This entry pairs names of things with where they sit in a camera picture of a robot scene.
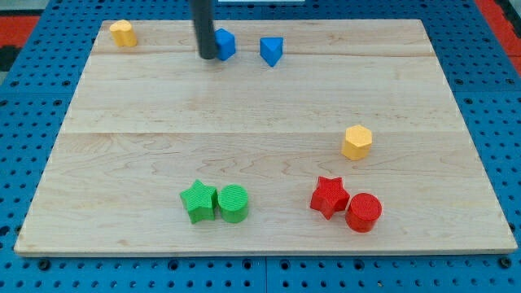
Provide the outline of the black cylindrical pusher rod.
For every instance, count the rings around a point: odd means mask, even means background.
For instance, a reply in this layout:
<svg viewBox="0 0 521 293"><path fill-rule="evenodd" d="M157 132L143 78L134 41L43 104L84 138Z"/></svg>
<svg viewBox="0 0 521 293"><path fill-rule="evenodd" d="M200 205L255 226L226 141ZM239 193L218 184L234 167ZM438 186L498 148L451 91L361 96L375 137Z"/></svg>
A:
<svg viewBox="0 0 521 293"><path fill-rule="evenodd" d="M217 57L212 0L190 0L199 56L202 59Z"/></svg>

